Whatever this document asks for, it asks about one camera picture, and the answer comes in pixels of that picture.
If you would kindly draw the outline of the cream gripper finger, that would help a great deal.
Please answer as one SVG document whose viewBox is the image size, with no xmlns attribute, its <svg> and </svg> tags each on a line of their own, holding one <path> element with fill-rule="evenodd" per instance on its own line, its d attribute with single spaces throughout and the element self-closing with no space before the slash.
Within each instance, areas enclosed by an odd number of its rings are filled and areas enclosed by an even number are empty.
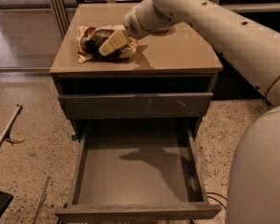
<svg viewBox="0 0 280 224">
<path fill-rule="evenodd" d="M 129 44 L 129 36 L 123 30 L 102 30 L 105 41 L 99 48 L 99 52 L 103 56 L 107 56 L 118 49 L 122 49 L 120 57 L 129 57 L 131 50 L 126 48 Z"/>
</svg>

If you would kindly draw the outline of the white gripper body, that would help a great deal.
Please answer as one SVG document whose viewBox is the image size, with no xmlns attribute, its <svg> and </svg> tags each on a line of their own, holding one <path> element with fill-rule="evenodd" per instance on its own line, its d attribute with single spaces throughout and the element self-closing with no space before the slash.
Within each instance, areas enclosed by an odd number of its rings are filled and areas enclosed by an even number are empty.
<svg viewBox="0 0 280 224">
<path fill-rule="evenodd" d="M 127 34 L 142 39 L 153 32 L 178 23 L 173 13 L 162 0 L 143 0 L 132 7 L 124 17 L 123 26 Z"/>
</svg>

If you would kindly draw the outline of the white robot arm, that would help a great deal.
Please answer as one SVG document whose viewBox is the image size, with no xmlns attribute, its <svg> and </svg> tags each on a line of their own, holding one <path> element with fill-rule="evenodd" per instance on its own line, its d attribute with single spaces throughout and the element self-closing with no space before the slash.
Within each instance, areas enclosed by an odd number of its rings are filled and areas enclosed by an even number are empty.
<svg viewBox="0 0 280 224">
<path fill-rule="evenodd" d="M 209 0 L 144 0 L 99 51 L 106 56 L 130 37 L 178 22 L 191 26 L 274 106 L 246 129 L 235 149 L 225 223 L 280 224 L 280 33 Z"/>
</svg>

